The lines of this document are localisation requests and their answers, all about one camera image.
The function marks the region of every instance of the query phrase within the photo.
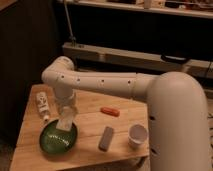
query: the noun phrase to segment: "white cup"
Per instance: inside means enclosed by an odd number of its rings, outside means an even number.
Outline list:
[[[145,142],[148,137],[148,132],[140,124],[135,124],[129,129],[129,145],[133,149],[137,149]]]

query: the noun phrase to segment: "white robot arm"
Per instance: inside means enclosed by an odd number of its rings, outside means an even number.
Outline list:
[[[152,171],[211,171],[207,103],[202,87],[187,74],[76,72],[67,57],[42,73],[57,100],[66,105],[72,89],[146,102]]]

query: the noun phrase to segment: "red object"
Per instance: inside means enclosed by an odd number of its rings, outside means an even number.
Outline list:
[[[109,107],[101,107],[100,111],[102,113],[105,113],[107,115],[115,116],[118,117],[120,115],[120,111],[114,108],[109,108]]]

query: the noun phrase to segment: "green ceramic bowl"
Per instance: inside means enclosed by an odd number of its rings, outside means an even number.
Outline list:
[[[40,135],[40,147],[48,154],[63,154],[75,144],[77,139],[77,127],[73,123],[70,131],[56,128],[58,120],[50,122]]]

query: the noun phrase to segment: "wooden tabletop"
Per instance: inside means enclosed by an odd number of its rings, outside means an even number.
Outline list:
[[[81,90],[75,90],[76,107],[79,111],[74,119],[78,128],[75,146],[63,155],[45,155],[39,147],[39,136],[45,125],[39,117],[35,103],[35,94],[40,91],[47,93],[51,121],[58,119],[52,89],[43,84],[34,85],[26,106],[11,170],[63,170],[148,156],[148,140],[138,150],[131,149],[128,144],[128,130],[131,125],[139,123],[147,128],[146,104]],[[103,106],[118,109],[120,116],[101,113],[100,107]],[[113,127],[115,134],[109,150],[103,152],[98,149],[98,143],[106,126]]]
[[[17,0],[0,0],[0,11],[16,1]]]

